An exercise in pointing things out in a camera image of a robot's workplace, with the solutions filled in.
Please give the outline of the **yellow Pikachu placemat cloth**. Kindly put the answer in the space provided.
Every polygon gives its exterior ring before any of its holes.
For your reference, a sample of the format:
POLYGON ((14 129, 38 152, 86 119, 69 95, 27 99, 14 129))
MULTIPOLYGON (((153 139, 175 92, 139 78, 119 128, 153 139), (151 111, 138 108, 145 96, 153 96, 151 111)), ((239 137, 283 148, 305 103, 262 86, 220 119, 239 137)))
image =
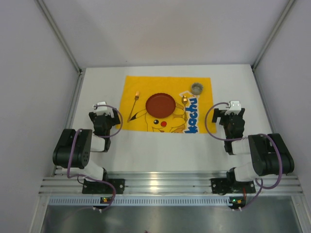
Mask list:
POLYGON ((216 133, 210 78, 127 76, 119 112, 123 130, 216 133))

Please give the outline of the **gold spoon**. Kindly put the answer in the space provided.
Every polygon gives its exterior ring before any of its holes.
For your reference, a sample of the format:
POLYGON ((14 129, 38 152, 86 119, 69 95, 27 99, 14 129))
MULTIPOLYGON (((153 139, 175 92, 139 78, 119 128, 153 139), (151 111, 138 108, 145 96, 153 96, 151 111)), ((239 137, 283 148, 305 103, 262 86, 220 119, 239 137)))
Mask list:
POLYGON ((188 98, 186 95, 183 95, 182 97, 182 103, 184 105, 184 120, 187 121, 188 120, 188 117, 187 117, 187 111, 186 111, 186 106, 187 106, 187 103, 188 103, 188 98))

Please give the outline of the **copper fork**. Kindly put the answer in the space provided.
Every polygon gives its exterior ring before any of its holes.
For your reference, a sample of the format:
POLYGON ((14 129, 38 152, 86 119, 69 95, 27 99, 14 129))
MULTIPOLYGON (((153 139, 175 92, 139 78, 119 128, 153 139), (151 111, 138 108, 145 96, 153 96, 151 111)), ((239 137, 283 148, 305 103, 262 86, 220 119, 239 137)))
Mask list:
POLYGON ((134 97, 134 103, 133 103, 132 109, 131 109, 131 111, 130 111, 129 117, 128 117, 128 119, 127 119, 127 122, 130 122, 131 119, 132 119, 132 117, 134 116, 134 115, 133 115, 133 111, 134 111, 136 102, 139 100, 139 97, 140 97, 140 92, 139 92, 139 91, 136 91, 135 97, 134 97))

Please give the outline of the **red plate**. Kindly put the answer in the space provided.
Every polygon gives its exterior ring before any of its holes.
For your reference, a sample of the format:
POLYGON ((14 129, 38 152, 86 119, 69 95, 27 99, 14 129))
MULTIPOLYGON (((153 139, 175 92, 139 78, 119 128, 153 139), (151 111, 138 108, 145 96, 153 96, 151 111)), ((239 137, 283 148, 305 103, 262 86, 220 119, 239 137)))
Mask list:
POLYGON ((166 118, 175 111, 176 102, 169 94, 156 93, 147 99, 145 108, 155 118, 166 118))

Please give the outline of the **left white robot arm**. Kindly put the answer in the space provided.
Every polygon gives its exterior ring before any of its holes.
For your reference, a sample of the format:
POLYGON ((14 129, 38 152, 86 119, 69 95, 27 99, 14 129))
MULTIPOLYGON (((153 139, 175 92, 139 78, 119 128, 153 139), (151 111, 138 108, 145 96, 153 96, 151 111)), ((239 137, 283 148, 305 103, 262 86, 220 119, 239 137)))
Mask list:
POLYGON ((122 123, 119 112, 90 112, 93 129, 64 129, 56 144, 52 160, 62 167, 69 178, 84 177, 92 182, 108 181, 107 171, 91 161, 92 152, 108 152, 113 126, 122 123))

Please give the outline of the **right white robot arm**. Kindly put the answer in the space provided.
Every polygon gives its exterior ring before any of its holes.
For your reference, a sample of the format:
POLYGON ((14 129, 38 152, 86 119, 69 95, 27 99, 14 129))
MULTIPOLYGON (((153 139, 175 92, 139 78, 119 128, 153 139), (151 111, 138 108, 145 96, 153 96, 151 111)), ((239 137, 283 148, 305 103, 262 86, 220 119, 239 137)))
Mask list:
POLYGON ((231 168, 229 182, 250 182, 266 175, 289 174, 294 171, 294 160, 278 133, 252 134, 244 137, 245 109, 230 112, 216 108, 212 122, 218 119, 225 132, 224 149, 229 155, 249 155, 251 161, 231 168))

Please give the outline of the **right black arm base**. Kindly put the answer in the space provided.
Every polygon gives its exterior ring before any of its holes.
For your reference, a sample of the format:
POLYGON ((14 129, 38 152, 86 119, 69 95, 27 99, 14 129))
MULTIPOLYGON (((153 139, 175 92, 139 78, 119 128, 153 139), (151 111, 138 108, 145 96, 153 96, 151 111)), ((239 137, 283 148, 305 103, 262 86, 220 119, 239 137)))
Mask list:
POLYGON ((211 189, 213 194, 254 194, 256 188, 254 182, 231 182, 227 178, 212 178, 211 189))

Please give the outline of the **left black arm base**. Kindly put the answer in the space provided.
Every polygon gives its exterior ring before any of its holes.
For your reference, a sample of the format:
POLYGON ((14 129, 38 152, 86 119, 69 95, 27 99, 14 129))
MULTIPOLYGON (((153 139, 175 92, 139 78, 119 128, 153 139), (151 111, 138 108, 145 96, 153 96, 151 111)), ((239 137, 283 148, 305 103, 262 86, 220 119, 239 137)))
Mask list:
MULTIPOLYGON (((123 194, 125 179, 109 179, 108 182, 116 189, 116 194, 123 194)), ((107 184, 85 180, 83 194, 113 194, 113 189, 107 184)))

